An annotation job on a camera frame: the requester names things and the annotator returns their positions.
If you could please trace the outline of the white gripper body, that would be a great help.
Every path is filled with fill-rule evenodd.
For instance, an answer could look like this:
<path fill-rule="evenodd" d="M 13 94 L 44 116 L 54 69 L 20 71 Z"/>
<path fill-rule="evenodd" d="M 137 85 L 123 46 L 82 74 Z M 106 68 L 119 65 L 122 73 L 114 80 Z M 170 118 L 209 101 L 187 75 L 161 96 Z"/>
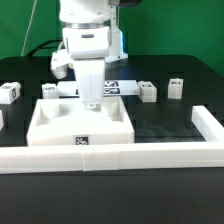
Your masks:
<path fill-rule="evenodd" d="M 105 60 L 74 60 L 73 67 L 83 106 L 89 110 L 100 110 L 105 81 Z"/>

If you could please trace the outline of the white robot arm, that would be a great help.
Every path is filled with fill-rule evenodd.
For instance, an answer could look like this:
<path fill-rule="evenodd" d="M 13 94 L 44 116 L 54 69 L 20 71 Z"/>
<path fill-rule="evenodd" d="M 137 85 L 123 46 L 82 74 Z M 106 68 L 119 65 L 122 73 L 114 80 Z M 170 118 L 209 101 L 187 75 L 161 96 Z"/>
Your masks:
<path fill-rule="evenodd" d="M 57 79 L 74 70 L 78 93 L 88 109 L 99 110 L 107 62 L 126 59 L 123 35 L 117 25 L 118 7 L 135 7 L 142 0 L 59 0 L 63 49 L 52 54 Z"/>

